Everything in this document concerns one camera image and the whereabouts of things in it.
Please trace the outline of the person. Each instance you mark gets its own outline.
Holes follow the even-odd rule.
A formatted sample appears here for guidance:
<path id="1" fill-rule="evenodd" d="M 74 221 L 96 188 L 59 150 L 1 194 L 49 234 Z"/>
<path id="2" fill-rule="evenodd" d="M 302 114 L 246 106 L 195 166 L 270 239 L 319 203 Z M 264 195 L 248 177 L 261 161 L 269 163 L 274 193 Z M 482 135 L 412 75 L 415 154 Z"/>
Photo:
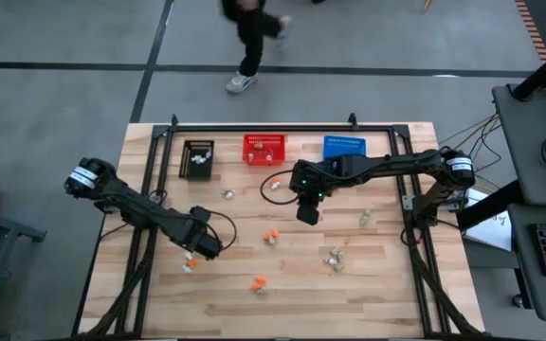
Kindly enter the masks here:
<path id="1" fill-rule="evenodd" d="M 258 78 L 264 51 L 264 38 L 282 40 L 292 22 L 290 15 L 265 11 L 266 0 L 220 0 L 223 15 L 236 25 L 245 48 L 235 76 L 227 83 L 230 94 L 244 92 Z"/>

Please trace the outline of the black aluminium table frame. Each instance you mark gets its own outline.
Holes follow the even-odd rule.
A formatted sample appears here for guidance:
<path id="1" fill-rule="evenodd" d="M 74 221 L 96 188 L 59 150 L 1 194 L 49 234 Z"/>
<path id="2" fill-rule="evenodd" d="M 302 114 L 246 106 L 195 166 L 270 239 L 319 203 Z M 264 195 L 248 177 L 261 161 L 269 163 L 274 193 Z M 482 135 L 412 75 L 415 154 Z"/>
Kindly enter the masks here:
<path id="1" fill-rule="evenodd" d="M 248 165 L 246 134 L 286 135 L 285 161 Z M 367 157 L 441 150 L 427 123 L 130 125 L 114 166 L 118 178 L 166 209 L 208 209 L 209 231 L 223 250 L 213 260 L 191 252 L 198 265 L 185 274 L 187 250 L 158 227 L 127 224 L 108 207 L 73 339 L 482 339 L 458 226 L 439 212 L 433 226 L 410 221 L 412 199 L 434 178 L 381 177 L 338 188 L 318 204 L 316 225 L 296 218 L 292 169 L 301 159 L 326 160 L 326 135 L 364 138 Z M 208 181 L 179 177 L 186 140 L 214 141 Z M 281 179 L 277 189 L 274 177 Z M 360 226 L 367 208 L 372 215 Z M 264 233 L 273 229 L 279 236 L 269 245 Z M 334 247 L 345 254 L 338 273 L 326 262 L 337 259 Z M 264 296 L 250 290 L 257 276 L 266 279 Z"/>

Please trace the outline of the white paper sheet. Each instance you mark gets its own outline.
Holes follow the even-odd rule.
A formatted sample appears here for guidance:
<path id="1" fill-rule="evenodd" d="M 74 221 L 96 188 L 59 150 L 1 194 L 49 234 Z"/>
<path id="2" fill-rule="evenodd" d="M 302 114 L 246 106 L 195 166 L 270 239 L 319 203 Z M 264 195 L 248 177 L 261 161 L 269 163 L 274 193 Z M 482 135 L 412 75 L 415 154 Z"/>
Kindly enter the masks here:
<path id="1" fill-rule="evenodd" d="M 480 242 L 500 250 L 511 252 L 512 224 L 507 211 L 469 227 L 464 235 L 471 241 Z"/>

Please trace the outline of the black slanted pole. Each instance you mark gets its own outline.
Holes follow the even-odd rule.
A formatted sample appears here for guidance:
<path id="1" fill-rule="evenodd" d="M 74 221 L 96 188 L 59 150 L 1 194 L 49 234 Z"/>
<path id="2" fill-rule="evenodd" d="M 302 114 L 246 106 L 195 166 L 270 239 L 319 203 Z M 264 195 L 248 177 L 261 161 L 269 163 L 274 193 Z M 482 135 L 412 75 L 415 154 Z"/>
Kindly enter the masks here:
<path id="1" fill-rule="evenodd" d="M 512 97 L 519 101 L 526 101 L 541 86 L 546 84 L 546 63 L 517 86 L 509 87 Z"/>

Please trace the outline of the black desk leg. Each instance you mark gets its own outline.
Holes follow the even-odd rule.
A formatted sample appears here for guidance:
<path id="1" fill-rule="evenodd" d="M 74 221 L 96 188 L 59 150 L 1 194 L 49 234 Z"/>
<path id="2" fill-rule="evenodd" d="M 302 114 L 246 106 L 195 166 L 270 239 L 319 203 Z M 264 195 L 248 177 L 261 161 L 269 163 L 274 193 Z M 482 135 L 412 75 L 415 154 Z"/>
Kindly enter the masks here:
<path id="1" fill-rule="evenodd" d="M 514 181 L 496 190 L 475 205 L 461 210 L 456 214 L 460 230 L 466 231 L 476 224 L 502 213 L 509 204 L 514 202 L 516 193 L 519 193 L 519 184 Z"/>

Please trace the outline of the blue plastic basket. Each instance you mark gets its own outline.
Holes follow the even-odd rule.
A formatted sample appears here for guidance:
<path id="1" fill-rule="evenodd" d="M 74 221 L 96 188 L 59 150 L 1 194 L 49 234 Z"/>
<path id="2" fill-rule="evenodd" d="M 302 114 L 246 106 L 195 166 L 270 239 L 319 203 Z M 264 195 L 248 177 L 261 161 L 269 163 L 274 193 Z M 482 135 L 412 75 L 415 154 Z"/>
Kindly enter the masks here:
<path id="1" fill-rule="evenodd" d="M 324 159 L 347 154 L 365 155 L 367 144 L 364 138 L 326 135 L 323 138 L 322 156 Z"/>

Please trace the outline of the grey desk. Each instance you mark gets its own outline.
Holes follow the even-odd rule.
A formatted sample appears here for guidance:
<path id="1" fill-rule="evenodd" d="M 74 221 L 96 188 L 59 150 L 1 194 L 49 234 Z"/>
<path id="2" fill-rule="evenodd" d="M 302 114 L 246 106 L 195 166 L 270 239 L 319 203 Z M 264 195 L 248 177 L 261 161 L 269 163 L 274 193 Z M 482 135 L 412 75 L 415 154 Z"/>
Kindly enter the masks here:
<path id="1" fill-rule="evenodd" d="M 524 202 L 546 206 L 546 164 L 541 146 L 546 139 L 546 90 L 529 100 L 512 97 L 507 86 L 496 86 L 492 97 L 511 153 Z"/>
<path id="2" fill-rule="evenodd" d="M 518 257 L 524 306 L 546 321 L 546 276 L 533 243 L 533 225 L 546 224 L 546 206 L 512 204 L 507 208 L 512 224 L 513 245 Z"/>

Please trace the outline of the black plastic basket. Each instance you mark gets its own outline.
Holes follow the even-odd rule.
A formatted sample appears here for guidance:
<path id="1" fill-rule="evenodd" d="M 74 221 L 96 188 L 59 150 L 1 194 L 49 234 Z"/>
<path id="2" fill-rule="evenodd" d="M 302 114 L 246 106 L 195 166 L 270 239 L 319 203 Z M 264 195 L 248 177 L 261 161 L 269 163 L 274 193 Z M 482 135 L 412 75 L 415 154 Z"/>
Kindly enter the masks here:
<path id="1" fill-rule="evenodd" d="M 210 160 L 201 164 L 191 161 L 195 155 L 203 157 L 206 152 L 212 153 Z M 213 154 L 213 140 L 186 140 L 182 150 L 179 177 L 188 181 L 208 181 L 212 173 Z"/>

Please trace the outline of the red plastic basket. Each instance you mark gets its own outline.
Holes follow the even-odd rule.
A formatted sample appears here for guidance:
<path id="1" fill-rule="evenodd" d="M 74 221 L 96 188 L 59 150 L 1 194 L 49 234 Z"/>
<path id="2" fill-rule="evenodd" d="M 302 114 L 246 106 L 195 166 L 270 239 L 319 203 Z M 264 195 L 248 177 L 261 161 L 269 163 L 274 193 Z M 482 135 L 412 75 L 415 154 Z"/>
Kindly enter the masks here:
<path id="1" fill-rule="evenodd" d="M 279 166 L 285 161 L 286 135 L 246 134 L 243 141 L 243 160 L 250 166 Z M 272 151 L 272 161 L 265 159 L 266 152 Z M 254 154 L 252 161 L 247 160 Z"/>

